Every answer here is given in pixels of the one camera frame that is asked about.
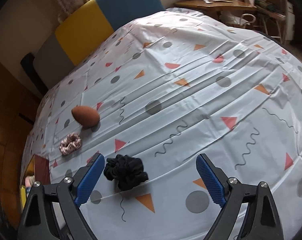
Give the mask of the black velvet scrunchie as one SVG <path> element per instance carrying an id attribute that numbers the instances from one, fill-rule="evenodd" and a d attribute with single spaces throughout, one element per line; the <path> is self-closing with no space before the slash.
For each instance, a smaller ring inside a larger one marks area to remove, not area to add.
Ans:
<path id="1" fill-rule="evenodd" d="M 106 159 L 104 176 L 109 181 L 115 180 L 120 191 L 131 190 L 149 179 L 141 159 L 121 154 Z"/>

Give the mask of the pink satin scrunchie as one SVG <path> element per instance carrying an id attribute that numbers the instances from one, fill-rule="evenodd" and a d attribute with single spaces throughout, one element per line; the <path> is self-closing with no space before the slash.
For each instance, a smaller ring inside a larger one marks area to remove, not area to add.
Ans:
<path id="1" fill-rule="evenodd" d="M 78 150 L 82 145 L 82 139 L 78 133 L 68 134 L 60 143 L 59 150 L 62 155 L 69 155 Z"/>

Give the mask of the brown egg makeup sponge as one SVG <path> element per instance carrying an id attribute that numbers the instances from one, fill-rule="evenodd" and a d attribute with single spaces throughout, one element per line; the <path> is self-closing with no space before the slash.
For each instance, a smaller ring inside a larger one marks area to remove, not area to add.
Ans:
<path id="1" fill-rule="evenodd" d="M 73 118 L 84 128 L 99 124 L 100 115 L 96 109 L 89 106 L 76 106 L 71 110 Z"/>

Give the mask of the pink fuzzy towel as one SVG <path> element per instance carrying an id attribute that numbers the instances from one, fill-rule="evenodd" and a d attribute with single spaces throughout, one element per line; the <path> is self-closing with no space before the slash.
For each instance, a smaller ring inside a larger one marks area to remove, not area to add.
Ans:
<path id="1" fill-rule="evenodd" d="M 26 176 L 25 178 L 25 188 L 28 189 L 28 188 L 31 188 L 35 182 L 35 176 Z"/>

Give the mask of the gold tray box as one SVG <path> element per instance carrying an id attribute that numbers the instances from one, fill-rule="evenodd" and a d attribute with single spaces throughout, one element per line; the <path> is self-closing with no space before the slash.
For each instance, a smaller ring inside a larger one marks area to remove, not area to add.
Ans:
<path id="1" fill-rule="evenodd" d="M 27 163 L 25 170 L 21 172 L 22 180 L 20 182 L 19 194 L 20 204 L 23 209 L 26 199 L 35 181 L 43 185 L 50 184 L 49 161 L 39 155 L 33 155 Z"/>

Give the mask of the patterned white bed sheet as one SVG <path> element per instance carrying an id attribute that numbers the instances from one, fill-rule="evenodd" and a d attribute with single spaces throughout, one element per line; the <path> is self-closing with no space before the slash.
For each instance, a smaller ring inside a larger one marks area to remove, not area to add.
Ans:
<path id="1" fill-rule="evenodd" d="M 72 116 L 89 106 L 99 124 Z M 78 133 L 81 147 L 59 146 Z M 139 158 L 149 179 L 120 192 L 101 177 L 81 211 L 98 239 L 203 239 L 220 208 L 195 167 L 269 184 L 285 239 L 302 227 L 302 62 L 257 32 L 172 8 L 119 28 L 40 103 L 22 170 L 48 159 L 53 183 L 95 153 Z"/>

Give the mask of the wooden wardrobe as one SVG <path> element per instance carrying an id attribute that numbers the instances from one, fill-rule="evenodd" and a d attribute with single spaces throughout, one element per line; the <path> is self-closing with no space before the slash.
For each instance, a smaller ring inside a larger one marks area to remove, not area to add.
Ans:
<path id="1" fill-rule="evenodd" d="M 10 224 L 20 221 L 19 179 L 27 135 L 39 99 L 0 63 L 0 203 Z"/>

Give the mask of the grey yellow blue headboard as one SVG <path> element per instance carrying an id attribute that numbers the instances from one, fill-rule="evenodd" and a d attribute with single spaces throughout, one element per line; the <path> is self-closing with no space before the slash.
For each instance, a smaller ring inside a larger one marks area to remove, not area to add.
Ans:
<path id="1" fill-rule="evenodd" d="M 90 0 L 47 38 L 33 67 L 51 89 L 125 24 L 163 11 L 160 0 Z"/>

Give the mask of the wooden side desk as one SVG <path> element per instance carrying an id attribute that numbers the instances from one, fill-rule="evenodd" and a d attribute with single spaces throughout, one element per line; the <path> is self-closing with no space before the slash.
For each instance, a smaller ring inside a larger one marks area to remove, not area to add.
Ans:
<path id="1" fill-rule="evenodd" d="M 275 22 L 278 35 L 272 36 L 278 39 L 281 43 L 284 43 L 286 37 L 286 16 L 285 14 L 278 13 L 275 11 L 267 10 L 259 5 L 250 5 L 248 3 L 235 1 L 235 0 L 189 0 L 176 2 L 175 6 L 194 9 L 207 13 L 216 13 L 217 16 L 221 15 L 222 11 L 229 12 L 256 12 L 262 17 L 262 28 L 266 34 L 268 34 L 267 20 L 270 19 Z"/>

